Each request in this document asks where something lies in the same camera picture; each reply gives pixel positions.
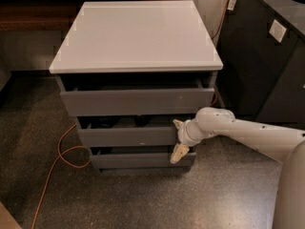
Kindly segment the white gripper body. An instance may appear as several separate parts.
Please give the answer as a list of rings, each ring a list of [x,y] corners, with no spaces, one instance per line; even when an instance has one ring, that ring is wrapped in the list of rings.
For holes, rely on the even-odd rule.
[[[177,129],[177,136],[180,143],[189,147],[199,144],[204,139],[204,135],[199,129],[198,123],[194,119],[182,122],[182,126]]]

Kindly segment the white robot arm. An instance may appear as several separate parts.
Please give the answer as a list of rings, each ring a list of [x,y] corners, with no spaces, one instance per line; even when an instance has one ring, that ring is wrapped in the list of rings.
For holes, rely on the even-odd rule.
[[[173,124],[177,163],[202,140],[224,135],[283,164],[274,207],[273,229],[305,229],[305,131],[237,119],[225,109],[205,107],[193,119]]]

